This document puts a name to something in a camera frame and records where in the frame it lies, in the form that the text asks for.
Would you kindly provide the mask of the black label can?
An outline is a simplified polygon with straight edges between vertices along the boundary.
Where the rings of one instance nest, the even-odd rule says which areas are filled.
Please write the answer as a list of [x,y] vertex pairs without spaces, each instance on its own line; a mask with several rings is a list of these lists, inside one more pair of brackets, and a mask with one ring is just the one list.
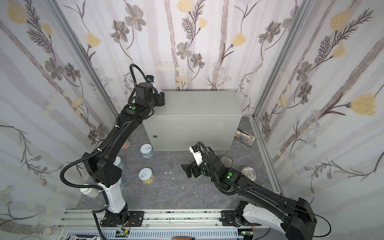
[[221,162],[223,163],[223,165],[226,167],[226,168],[231,168],[233,166],[233,159],[228,157],[228,156],[224,156],[221,158]]

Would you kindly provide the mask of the teal label can front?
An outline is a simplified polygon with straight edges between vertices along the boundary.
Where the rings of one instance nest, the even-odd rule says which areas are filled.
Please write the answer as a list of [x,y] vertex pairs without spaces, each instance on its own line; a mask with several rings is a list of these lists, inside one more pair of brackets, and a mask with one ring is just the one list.
[[123,179],[120,179],[120,189],[123,190],[126,186],[126,183]]

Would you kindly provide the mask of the orange label can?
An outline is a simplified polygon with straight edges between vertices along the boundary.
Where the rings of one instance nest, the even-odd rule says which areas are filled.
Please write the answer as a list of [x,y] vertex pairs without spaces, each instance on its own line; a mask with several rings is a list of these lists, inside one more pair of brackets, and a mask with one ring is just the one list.
[[125,141],[124,144],[123,144],[123,146],[121,147],[121,149],[122,149],[122,150],[127,149],[127,148],[130,146],[130,144],[131,144],[130,141],[128,141],[128,140]]

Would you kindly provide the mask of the blue corn label can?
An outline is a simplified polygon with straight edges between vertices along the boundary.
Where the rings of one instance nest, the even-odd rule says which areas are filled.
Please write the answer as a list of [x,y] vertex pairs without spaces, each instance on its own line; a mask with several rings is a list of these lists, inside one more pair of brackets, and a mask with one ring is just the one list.
[[255,182],[257,179],[256,171],[251,167],[245,167],[242,169],[242,174],[249,178],[251,181]]

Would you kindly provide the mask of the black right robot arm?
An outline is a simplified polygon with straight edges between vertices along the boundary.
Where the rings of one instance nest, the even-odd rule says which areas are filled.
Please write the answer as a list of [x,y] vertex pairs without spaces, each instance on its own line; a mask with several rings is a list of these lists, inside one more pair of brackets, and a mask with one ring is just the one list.
[[246,198],[234,210],[235,227],[261,225],[283,233],[289,240],[312,240],[316,237],[320,215],[314,213],[307,200],[293,200],[262,187],[242,172],[226,167],[212,148],[201,142],[189,150],[194,161],[182,165],[188,178],[206,176],[223,195]]

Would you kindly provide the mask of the grey metal cabinet counter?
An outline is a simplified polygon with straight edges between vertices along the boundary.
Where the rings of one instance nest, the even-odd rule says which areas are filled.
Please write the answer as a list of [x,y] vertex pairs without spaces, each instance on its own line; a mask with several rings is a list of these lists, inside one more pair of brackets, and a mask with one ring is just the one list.
[[228,151],[242,116],[234,91],[166,91],[144,127],[157,152],[188,151],[197,142]]

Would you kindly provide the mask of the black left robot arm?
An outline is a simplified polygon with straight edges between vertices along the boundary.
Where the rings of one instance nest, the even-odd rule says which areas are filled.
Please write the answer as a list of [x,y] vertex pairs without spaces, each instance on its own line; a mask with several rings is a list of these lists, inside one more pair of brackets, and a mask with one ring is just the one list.
[[[117,115],[111,132],[98,148],[90,154],[84,153],[81,159],[69,163],[60,173],[60,180],[66,186],[97,190],[103,195],[105,206],[100,210],[92,211],[98,229],[123,227],[129,224],[131,216],[120,187],[122,169],[114,163],[124,143],[135,129],[154,114],[155,107],[165,105],[165,94],[158,92],[154,87],[154,76],[145,75],[142,70],[139,72],[145,81],[143,83],[134,82],[129,100]],[[94,181],[93,185],[74,184],[66,179],[66,171],[80,163],[85,165],[89,176]]]

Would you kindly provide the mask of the yellow label can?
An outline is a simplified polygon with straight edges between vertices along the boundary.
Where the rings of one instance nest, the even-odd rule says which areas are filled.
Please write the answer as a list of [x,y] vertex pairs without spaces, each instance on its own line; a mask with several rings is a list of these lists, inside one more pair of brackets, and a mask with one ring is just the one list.
[[154,180],[154,173],[150,168],[143,168],[139,172],[139,179],[146,185]]

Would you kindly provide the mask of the teal label can left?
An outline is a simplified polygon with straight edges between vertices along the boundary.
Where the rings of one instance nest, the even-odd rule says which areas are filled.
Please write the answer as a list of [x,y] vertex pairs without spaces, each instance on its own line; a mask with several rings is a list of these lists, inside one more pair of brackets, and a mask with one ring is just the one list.
[[122,161],[122,159],[119,156],[116,156],[116,159],[114,161],[114,166],[117,166],[118,168],[123,169],[124,162]]

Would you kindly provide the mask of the teal label can near cabinet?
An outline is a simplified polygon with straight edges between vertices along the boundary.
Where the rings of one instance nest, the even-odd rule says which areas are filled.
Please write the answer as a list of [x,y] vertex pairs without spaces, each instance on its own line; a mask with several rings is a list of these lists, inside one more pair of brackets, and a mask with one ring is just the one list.
[[154,155],[154,150],[151,144],[143,144],[140,147],[140,152],[146,159],[149,159]]

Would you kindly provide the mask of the white plastic bottle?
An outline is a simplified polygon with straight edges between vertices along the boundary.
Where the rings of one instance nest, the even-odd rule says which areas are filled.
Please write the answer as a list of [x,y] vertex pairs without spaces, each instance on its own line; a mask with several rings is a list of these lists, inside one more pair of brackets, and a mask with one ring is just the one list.
[[90,188],[89,184],[85,184],[86,188],[80,188],[80,191],[83,195],[88,196],[89,198],[96,198],[100,194],[99,189]]

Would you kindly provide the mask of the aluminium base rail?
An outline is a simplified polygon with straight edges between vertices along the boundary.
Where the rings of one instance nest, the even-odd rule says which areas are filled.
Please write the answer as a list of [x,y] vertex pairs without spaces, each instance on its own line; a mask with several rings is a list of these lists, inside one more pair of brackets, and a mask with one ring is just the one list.
[[54,240],[251,240],[263,239],[271,228],[257,224],[232,226],[230,210],[132,210],[126,227],[97,229],[90,211],[67,210]]

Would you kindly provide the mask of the small tray of items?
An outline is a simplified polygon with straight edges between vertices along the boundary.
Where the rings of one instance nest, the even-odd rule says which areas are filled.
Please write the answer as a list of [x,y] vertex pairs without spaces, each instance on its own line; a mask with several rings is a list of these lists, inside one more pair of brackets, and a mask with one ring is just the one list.
[[256,142],[255,136],[242,130],[241,128],[237,128],[237,131],[235,133],[235,139],[249,148],[252,147]]

